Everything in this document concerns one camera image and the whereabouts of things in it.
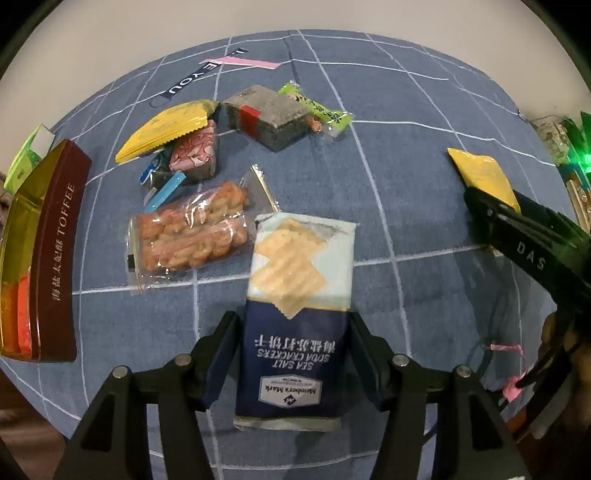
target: pink ribbon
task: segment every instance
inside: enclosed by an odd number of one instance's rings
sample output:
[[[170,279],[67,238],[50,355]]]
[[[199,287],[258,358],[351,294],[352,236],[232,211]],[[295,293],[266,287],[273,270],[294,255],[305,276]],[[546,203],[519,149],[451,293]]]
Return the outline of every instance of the pink ribbon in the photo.
[[[521,375],[509,377],[509,380],[503,387],[503,397],[505,397],[509,402],[514,401],[517,397],[519,397],[519,394],[521,394],[523,388],[517,388],[515,384],[521,380],[524,375],[525,372],[523,372]]]
[[[224,65],[245,65],[248,67],[260,67],[262,69],[275,70],[281,66],[281,63],[274,63],[272,61],[250,60],[241,57],[220,57],[218,59],[207,59],[199,63],[210,61],[212,63],[222,63]]]
[[[525,357],[523,349],[521,345],[518,343],[516,343],[515,345],[497,345],[496,343],[491,343],[488,349],[492,352],[517,352],[521,356]]]

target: snack bag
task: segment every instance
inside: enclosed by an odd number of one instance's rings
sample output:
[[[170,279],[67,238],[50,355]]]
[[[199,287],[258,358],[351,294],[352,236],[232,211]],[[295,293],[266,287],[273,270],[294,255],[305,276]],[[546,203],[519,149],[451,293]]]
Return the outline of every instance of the snack bag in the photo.
[[[205,127],[174,143],[168,165],[170,171],[182,171],[188,181],[210,179],[216,172],[216,149],[216,123],[210,119]]]
[[[356,225],[282,212],[257,221],[234,425],[335,430]]]
[[[351,123],[351,120],[355,118],[352,113],[341,112],[340,110],[329,110],[321,103],[315,102],[306,97],[302,93],[300,85],[293,80],[290,80],[281,87],[279,93],[287,95],[289,98],[306,105],[314,116],[322,122],[322,131],[330,135],[332,138],[338,137],[347,125]],[[310,128],[314,131],[319,130],[314,123],[310,124]]]
[[[4,181],[4,188],[7,191],[13,195],[16,194],[33,169],[45,158],[55,137],[43,124],[33,130],[8,169]]]
[[[129,137],[115,156],[115,162],[123,163],[205,127],[218,105],[214,100],[195,100],[160,112]]]
[[[254,238],[256,215],[277,208],[263,173],[252,166],[239,181],[134,216],[125,239],[130,284],[141,291],[176,272],[232,255]]]
[[[521,213],[511,184],[494,158],[486,155],[473,155],[457,148],[448,148],[447,152],[455,162],[467,186],[481,189],[505,202],[517,213]]]
[[[144,169],[139,177],[139,184],[144,191],[144,206],[150,199],[166,185],[166,182],[174,175],[168,168],[168,161],[173,152],[172,143],[166,145],[162,150],[156,151],[150,164]]]

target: yellow snack packet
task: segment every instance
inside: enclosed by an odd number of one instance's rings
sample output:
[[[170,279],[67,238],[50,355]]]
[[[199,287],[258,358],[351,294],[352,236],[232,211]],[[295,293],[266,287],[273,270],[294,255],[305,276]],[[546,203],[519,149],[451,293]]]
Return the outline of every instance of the yellow snack packet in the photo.
[[[521,213],[511,184],[494,158],[473,155],[457,148],[448,148],[447,152],[460,170],[466,185],[487,192]]]
[[[194,100],[167,108],[129,137],[115,156],[115,162],[123,163],[205,127],[207,117],[214,113],[218,105],[219,102],[214,100]]]

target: green package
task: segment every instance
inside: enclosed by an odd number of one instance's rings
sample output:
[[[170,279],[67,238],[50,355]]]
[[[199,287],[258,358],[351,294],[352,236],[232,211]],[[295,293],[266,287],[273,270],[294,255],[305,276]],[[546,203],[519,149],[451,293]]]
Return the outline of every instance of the green package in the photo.
[[[8,169],[6,182],[4,182],[4,188],[7,191],[13,195],[16,194],[33,169],[45,158],[55,137],[45,125],[39,125],[33,130]]]
[[[293,98],[297,102],[306,105],[310,111],[322,121],[322,131],[328,133],[331,137],[336,138],[339,134],[351,123],[355,117],[352,113],[342,112],[340,110],[329,110],[321,103],[306,97],[300,85],[293,80],[287,82],[279,93]]]

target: metal bolt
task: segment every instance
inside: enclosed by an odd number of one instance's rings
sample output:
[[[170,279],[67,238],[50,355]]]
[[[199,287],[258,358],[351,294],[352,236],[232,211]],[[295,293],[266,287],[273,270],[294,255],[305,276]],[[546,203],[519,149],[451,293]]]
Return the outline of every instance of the metal bolt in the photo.
[[[115,367],[113,369],[113,376],[115,378],[123,378],[125,375],[127,375],[128,372],[129,370],[127,369],[127,367],[121,365],[120,367]]]
[[[406,367],[410,363],[410,358],[406,355],[398,353],[392,357],[392,363],[397,367]]]
[[[456,367],[456,373],[462,378],[468,378],[472,375],[472,370],[470,370],[470,367],[467,365],[460,365],[459,367]]]
[[[180,367],[184,367],[185,365],[191,363],[191,360],[191,355],[187,353],[181,353],[175,357],[174,363],[176,363]]]

